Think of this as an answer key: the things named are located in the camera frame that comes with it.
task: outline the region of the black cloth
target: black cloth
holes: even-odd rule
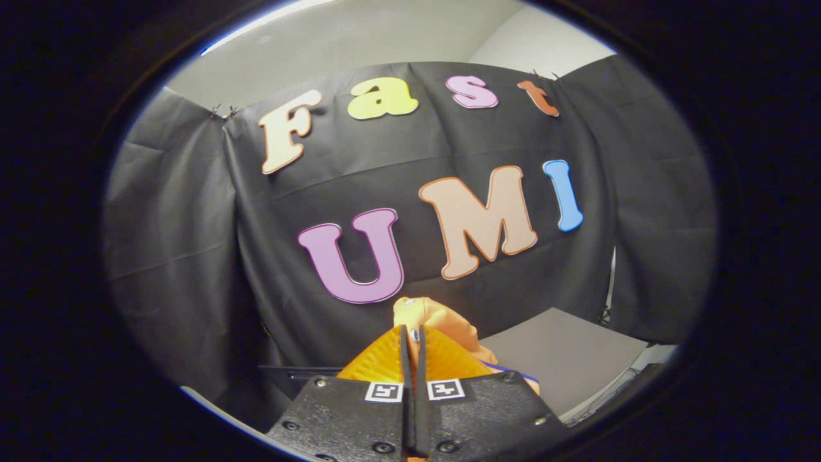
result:
[[[481,78],[499,99],[466,109],[445,80]],[[405,80],[413,113],[356,120],[353,85]],[[530,80],[558,107],[541,113],[516,84]],[[264,175],[263,115],[316,89],[311,131],[293,164]],[[564,159],[584,223],[564,233],[541,167]],[[517,165],[539,241],[458,280],[437,216],[419,189],[460,178],[487,198],[491,172]],[[178,383],[264,429],[287,405],[258,363],[343,366],[392,326],[400,296],[427,296],[495,334],[559,307],[597,321],[617,271],[611,327],[663,343],[681,341],[706,290],[714,205],[697,142],[663,96],[624,59],[605,58],[558,81],[499,67],[415,62],[341,72],[280,90],[233,118],[210,117],[168,89],[127,135],[112,170],[104,242],[112,291],[136,337]],[[405,271],[399,293],[356,305],[323,287],[304,229],[342,227],[351,277],[377,269],[354,216],[397,211],[392,230]]]

